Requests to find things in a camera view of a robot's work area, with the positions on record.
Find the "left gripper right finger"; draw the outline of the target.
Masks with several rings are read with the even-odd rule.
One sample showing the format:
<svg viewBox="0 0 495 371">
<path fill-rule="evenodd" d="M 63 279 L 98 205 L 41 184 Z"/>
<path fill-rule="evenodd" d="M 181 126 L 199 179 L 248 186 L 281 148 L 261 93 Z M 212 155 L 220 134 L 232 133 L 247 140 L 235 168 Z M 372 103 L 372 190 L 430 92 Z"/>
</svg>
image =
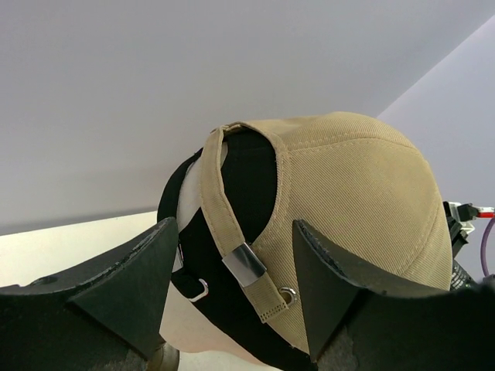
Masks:
<svg viewBox="0 0 495 371">
<path fill-rule="evenodd" d="M 494 279 L 442 291 L 391 274 L 308 223 L 293 253 L 311 360 L 321 370 L 492 370 Z"/>
</svg>

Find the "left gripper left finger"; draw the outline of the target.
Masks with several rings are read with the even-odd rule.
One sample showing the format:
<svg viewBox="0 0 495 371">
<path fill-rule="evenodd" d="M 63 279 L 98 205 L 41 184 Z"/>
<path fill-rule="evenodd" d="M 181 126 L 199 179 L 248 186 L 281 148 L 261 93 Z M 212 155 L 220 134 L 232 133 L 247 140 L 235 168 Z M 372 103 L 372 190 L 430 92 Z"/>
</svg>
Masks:
<svg viewBox="0 0 495 371">
<path fill-rule="evenodd" d="M 1 289 L 3 370 L 144 370 L 178 244 L 173 218 L 26 286 Z"/>
</svg>

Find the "black embroidered cap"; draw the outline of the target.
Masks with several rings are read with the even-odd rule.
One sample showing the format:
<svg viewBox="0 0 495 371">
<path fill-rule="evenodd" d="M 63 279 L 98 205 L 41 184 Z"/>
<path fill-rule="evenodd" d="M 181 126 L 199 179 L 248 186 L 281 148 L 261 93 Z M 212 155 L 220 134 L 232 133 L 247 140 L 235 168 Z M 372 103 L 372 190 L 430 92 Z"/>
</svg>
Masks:
<svg viewBox="0 0 495 371">
<path fill-rule="evenodd" d="M 271 329 L 261 342 L 266 365 L 314 369 L 297 302 L 292 243 L 261 242 L 277 197 L 275 150 L 252 130 L 217 132 L 184 162 L 190 159 L 200 163 L 200 209 L 221 261 L 259 322 Z"/>
</svg>

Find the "beige embroidered cap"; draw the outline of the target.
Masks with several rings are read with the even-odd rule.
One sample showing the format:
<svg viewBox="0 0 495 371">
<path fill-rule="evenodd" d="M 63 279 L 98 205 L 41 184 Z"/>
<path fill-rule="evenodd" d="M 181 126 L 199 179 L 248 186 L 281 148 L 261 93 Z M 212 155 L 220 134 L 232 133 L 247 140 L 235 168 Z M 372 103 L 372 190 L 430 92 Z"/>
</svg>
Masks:
<svg viewBox="0 0 495 371">
<path fill-rule="evenodd" d="M 438 186 L 421 152 L 399 131 L 347 112 L 236 122 L 275 150 L 277 197 L 261 242 L 290 240 L 292 223 L 320 233 L 381 269 L 447 290 L 452 250 Z"/>
</svg>

